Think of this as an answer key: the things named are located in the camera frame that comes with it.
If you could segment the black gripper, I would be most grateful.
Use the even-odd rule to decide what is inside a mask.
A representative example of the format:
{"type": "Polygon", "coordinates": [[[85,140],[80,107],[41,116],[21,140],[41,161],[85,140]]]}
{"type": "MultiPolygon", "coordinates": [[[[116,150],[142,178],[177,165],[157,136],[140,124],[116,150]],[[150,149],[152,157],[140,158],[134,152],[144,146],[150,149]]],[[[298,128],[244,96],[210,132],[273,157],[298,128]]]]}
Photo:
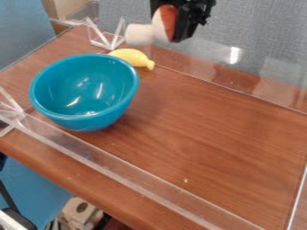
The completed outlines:
{"type": "Polygon", "coordinates": [[[154,14],[164,4],[172,5],[178,10],[172,37],[172,41],[178,43],[193,36],[197,24],[208,23],[216,0],[149,0],[150,14],[154,14]]]}

